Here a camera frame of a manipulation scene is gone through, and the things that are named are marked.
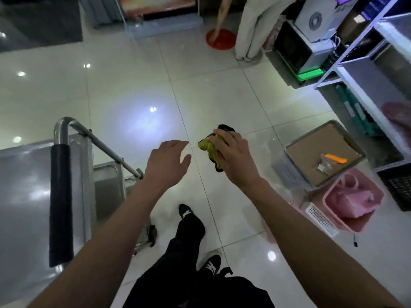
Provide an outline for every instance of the perforated white basket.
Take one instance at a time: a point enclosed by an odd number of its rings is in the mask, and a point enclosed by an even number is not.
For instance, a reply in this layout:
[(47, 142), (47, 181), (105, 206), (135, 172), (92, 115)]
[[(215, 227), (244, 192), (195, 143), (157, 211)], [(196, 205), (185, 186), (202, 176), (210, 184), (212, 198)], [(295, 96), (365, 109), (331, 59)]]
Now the perforated white basket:
[(305, 212), (311, 219), (331, 238), (335, 237), (339, 230), (335, 224), (318, 209), (314, 203), (310, 202)]

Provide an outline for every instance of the black basket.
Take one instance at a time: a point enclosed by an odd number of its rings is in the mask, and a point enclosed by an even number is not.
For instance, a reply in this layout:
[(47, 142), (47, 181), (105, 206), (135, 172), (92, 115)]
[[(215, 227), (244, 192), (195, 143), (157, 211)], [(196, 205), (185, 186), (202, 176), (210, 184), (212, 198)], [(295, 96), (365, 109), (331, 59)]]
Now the black basket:
[(403, 211), (411, 211), (411, 164), (378, 172), (384, 185)]

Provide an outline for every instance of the black foam handle grip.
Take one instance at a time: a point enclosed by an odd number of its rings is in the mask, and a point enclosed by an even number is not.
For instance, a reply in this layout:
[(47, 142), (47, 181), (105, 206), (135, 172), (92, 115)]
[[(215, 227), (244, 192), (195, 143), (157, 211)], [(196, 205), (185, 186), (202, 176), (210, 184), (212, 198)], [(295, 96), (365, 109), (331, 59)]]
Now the black foam handle grip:
[(51, 147), (49, 266), (69, 262), (73, 252), (70, 146)]

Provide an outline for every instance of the brown cardboard lid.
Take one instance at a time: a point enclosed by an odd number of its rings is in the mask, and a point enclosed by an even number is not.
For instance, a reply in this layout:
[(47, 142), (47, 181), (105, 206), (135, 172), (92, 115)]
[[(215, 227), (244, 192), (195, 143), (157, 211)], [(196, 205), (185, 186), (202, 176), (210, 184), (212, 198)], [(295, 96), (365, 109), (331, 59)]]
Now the brown cardboard lid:
[[(362, 155), (348, 144), (343, 135), (331, 123), (324, 124), (323, 127), (307, 136), (302, 136), (301, 139), (289, 145), (286, 152), (312, 186), (321, 185), (330, 176), (345, 168), (352, 167), (353, 163), (362, 158)], [(330, 175), (322, 174), (316, 169), (321, 154), (333, 154), (340, 158), (346, 158), (348, 161), (345, 164), (335, 164)]]

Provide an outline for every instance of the dark mat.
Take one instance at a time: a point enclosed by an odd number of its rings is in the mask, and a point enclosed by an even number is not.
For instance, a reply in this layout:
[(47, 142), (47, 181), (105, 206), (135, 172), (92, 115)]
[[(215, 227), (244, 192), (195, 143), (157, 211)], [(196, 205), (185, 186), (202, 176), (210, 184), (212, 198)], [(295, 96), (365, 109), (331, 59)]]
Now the dark mat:
[(0, 2), (0, 52), (83, 40), (77, 0)]

